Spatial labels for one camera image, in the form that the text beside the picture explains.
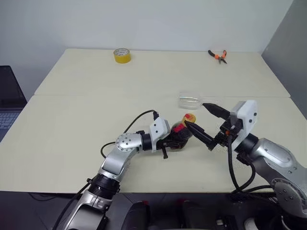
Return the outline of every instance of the pliers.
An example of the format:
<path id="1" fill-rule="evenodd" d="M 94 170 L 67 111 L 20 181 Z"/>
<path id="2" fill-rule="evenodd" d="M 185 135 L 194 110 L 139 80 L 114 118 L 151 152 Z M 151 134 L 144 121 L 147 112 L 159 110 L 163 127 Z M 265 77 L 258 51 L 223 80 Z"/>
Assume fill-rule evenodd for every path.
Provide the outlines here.
<path id="1" fill-rule="evenodd" d="M 216 60 L 219 60 L 219 63 L 224 62 L 225 64 L 227 64 L 227 62 L 225 61 L 225 57 L 226 57 L 226 50 L 223 51 L 223 55 L 222 56 L 219 56 L 218 54 L 214 54 L 211 50 L 208 50 L 208 53 L 214 57 Z"/>

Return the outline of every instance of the gray wall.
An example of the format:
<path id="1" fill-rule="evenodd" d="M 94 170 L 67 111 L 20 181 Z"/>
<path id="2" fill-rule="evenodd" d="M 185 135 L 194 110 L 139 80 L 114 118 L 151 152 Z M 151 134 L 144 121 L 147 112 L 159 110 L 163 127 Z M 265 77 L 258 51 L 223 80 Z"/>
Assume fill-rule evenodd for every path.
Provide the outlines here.
<path id="1" fill-rule="evenodd" d="M 29 99 L 65 48 L 262 52 L 292 0 L 0 0 L 0 65 Z"/>
<path id="2" fill-rule="evenodd" d="M 294 0 L 262 54 L 307 118 L 307 1 Z"/>

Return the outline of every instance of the roll of tape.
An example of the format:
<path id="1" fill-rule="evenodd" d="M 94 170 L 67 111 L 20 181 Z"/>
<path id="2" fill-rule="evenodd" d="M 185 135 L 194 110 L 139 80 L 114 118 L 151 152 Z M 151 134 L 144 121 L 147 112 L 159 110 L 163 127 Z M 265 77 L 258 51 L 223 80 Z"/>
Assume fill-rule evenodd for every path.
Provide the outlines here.
<path id="1" fill-rule="evenodd" d="M 123 64 L 123 63 L 130 62 L 131 60 L 130 51 L 128 49 L 125 49 L 125 48 L 116 49 L 114 50 L 113 54 L 114 54 L 115 61 L 117 63 Z"/>

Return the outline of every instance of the laptop screen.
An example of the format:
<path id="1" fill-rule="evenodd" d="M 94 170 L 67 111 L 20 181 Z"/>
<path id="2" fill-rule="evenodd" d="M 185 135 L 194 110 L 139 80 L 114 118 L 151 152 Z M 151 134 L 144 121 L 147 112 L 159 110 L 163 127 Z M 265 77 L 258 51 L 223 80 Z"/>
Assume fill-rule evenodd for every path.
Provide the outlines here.
<path id="1" fill-rule="evenodd" d="M 0 66 L 0 108 L 23 108 L 27 101 L 10 66 Z"/>

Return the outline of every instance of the white table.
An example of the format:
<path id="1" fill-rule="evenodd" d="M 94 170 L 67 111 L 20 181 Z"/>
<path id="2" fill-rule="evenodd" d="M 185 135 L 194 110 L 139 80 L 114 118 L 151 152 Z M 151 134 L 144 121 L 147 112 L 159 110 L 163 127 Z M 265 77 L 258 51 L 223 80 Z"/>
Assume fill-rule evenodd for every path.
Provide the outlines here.
<path id="1" fill-rule="evenodd" d="M 127 94 L 168 96 L 180 90 L 203 96 L 289 97 L 259 53 L 229 52 L 222 63 L 207 52 L 131 51 L 118 64 L 113 50 L 67 49 L 35 95 Z"/>
<path id="2" fill-rule="evenodd" d="M 231 109 L 244 97 L 208 98 Z M 252 133 L 290 149 L 307 167 L 307 122 L 290 98 L 255 98 L 259 119 Z M 188 110 L 177 106 L 177 94 L 169 97 L 127 95 L 107 100 L 103 96 L 33 96 L 0 143 L 0 190 L 75 193 L 86 178 L 97 173 L 103 158 L 100 147 L 114 141 L 141 112 L 154 108 L 170 124 Z M 197 124 L 214 136 L 222 124 L 205 109 L 192 111 Z M 145 129 L 146 115 L 131 128 Z M 162 154 L 143 152 L 132 159 L 121 183 L 122 192 L 226 192 L 233 190 L 226 149 L 210 152 L 192 137 L 182 151 Z M 235 161 L 240 184 L 250 169 Z M 253 185 L 266 182 L 256 176 Z"/>

